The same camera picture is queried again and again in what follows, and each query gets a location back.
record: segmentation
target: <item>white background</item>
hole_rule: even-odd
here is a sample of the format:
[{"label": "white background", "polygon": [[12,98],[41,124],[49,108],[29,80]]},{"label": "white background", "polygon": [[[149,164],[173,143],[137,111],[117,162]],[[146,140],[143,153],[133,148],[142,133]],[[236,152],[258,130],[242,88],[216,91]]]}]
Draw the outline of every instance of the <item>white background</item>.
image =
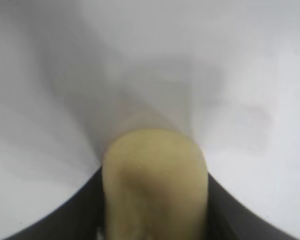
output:
[{"label": "white background", "polygon": [[300,238],[300,0],[0,1],[0,238],[139,127],[192,136],[236,199]]}]

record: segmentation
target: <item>black curved edge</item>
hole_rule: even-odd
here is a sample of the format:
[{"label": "black curved edge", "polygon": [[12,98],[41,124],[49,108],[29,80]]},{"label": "black curved edge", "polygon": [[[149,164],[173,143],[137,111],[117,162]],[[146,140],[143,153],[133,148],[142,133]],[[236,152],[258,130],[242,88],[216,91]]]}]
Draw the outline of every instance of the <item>black curved edge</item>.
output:
[{"label": "black curved edge", "polygon": [[[5,240],[95,240],[104,228],[101,168],[69,201]],[[296,240],[254,215],[210,175],[208,240]]]}]

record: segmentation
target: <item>black surface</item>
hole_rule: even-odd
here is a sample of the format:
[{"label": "black surface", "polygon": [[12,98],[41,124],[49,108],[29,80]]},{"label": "black surface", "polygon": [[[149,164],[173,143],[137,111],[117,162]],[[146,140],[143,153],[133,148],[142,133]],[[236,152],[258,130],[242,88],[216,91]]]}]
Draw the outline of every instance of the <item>black surface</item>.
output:
[{"label": "black surface", "polygon": [[[104,224],[101,169],[68,202],[6,240],[95,240]],[[209,176],[208,240],[295,240],[266,223]]]},{"label": "black surface", "polygon": [[56,211],[6,240],[95,240],[104,220],[101,169]]}]

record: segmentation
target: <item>white surface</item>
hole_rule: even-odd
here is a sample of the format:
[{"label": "white surface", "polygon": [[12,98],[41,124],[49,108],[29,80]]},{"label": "white surface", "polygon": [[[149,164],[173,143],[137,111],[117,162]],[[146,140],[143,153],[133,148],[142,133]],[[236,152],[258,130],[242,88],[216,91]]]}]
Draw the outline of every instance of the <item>white surface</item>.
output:
[{"label": "white surface", "polygon": [[51,213],[100,166],[43,84],[19,17],[0,3],[0,239]]}]

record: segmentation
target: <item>yellow cylindrical object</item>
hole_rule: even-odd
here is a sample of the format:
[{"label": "yellow cylindrical object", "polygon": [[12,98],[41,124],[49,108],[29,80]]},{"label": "yellow cylindrical object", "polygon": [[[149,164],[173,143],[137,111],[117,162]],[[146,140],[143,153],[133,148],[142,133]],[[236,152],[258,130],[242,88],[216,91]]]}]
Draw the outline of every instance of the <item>yellow cylindrical object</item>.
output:
[{"label": "yellow cylindrical object", "polygon": [[208,172],[199,146],[178,132],[141,129],[115,140],[102,166],[108,240],[199,240]]}]

